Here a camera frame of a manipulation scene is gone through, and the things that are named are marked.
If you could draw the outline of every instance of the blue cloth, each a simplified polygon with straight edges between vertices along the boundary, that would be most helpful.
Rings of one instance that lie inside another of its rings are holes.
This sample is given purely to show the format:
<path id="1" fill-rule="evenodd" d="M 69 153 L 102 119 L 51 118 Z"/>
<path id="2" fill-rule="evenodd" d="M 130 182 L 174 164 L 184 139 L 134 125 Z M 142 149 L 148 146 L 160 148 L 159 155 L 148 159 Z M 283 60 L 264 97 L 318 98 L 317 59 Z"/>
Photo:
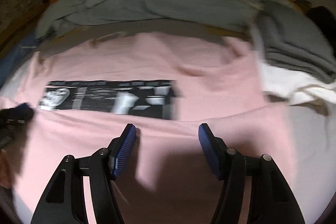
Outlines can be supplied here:
<path id="1" fill-rule="evenodd" d="M 17 66 L 23 58 L 38 46 L 34 32 L 28 34 L 20 42 L 14 45 L 9 53 L 0 60 L 0 88 L 5 83 L 13 68 Z"/>

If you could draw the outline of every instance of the blue gripper pad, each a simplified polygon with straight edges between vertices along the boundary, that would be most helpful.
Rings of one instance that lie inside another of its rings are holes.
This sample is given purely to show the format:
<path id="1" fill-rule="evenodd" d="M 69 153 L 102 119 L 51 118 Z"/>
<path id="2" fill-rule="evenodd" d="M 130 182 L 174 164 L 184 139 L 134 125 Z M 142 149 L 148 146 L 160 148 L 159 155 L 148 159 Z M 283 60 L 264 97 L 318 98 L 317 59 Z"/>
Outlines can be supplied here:
<path id="1" fill-rule="evenodd" d="M 224 176 L 224 161 L 225 161 L 225 149 L 221 147 L 213 133 L 211 132 L 209 126 L 203 123 L 198 128 L 198 139 L 203 149 L 205 158 L 211 169 L 211 172 L 219 180 L 223 180 Z"/>
<path id="2" fill-rule="evenodd" d="M 110 154 L 110 168 L 114 179 L 117 179 L 124 173 L 128 157 L 131 154 L 136 138 L 135 126 L 129 123 L 121 136 L 114 143 Z"/>

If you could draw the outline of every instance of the pile of clothes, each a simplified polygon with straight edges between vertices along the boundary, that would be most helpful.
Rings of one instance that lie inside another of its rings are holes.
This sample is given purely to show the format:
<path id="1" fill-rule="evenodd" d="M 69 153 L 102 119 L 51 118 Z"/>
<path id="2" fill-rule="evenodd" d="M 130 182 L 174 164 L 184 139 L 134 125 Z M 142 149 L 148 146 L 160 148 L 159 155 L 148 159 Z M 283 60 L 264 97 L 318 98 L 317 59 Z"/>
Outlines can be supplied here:
<path id="1" fill-rule="evenodd" d="M 336 103 L 336 19 L 325 7 L 304 15 L 263 0 L 251 36 L 259 56 L 265 92 L 291 104 L 317 98 Z"/>

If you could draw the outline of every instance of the bed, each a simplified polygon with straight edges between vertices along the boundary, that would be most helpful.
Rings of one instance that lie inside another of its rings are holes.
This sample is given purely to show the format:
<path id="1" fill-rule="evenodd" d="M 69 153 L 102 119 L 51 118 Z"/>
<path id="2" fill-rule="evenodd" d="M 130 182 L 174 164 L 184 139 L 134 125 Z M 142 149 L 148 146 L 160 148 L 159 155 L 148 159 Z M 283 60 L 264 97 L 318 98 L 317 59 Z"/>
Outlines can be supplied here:
<path id="1" fill-rule="evenodd" d="M 200 28 L 194 23 L 159 19 L 88 27 L 56 40 L 47 40 L 38 49 L 44 57 L 49 57 L 74 47 L 90 37 L 100 37 L 118 32 L 134 35 L 144 31 L 162 31 L 186 37 L 200 37 L 213 43 L 222 43 L 219 36 L 209 34 L 205 27 Z M 3 96 L 10 98 L 15 96 L 15 91 L 27 70 L 28 63 L 29 61 L 26 61 L 2 88 Z M 330 189 L 336 187 L 333 179 L 336 139 L 332 134 L 336 126 L 333 120 L 336 113 L 334 105 L 329 104 L 326 108 L 319 106 L 316 110 L 309 104 L 287 107 L 298 157 L 297 177 L 291 187 L 306 223 L 315 223 L 334 195 Z M 23 221 L 29 219 L 31 213 L 26 211 L 27 215 L 25 215 L 24 211 L 22 212 L 19 197 L 14 195 L 14 200 L 16 201 L 16 209 L 21 212 L 19 214 L 21 219 Z"/>
<path id="2" fill-rule="evenodd" d="M 181 37 L 196 37 L 207 42 L 223 44 L 221 35 L 251 39 L 250 34 L 228 32 L 208 28 L 197 23 L 172 20 L 149 19 L 133 22 L 111 23 L 98 26 L 86 26 L 72 30 L 62 37 L 47 38 L 36 49 L 43 58 L 48 58 L 73 48 L 91 38 L 104 37 L 106 40 L 121 35 L 131 37 L 144 32 L 163 32 Z M 0 96 L 13 99 L 21 80 L 26 76 L 31 55 L 16 68 L 0 91 Z M 268 97 L 270 104 L 276 104 L 277 98 Z M 286 106 L 291 127 L 291 138 L 295 147 L 296 175 L 289 182 L 298 201 L 307 224 L 316 222 L 323 214 L 336 191 L 336 108 L 334 104 L 310 103 Z M 25 208 L 20 196 L 14 192 L 14 205 L 23 223 L 29 223 L 32 212 Z"/>

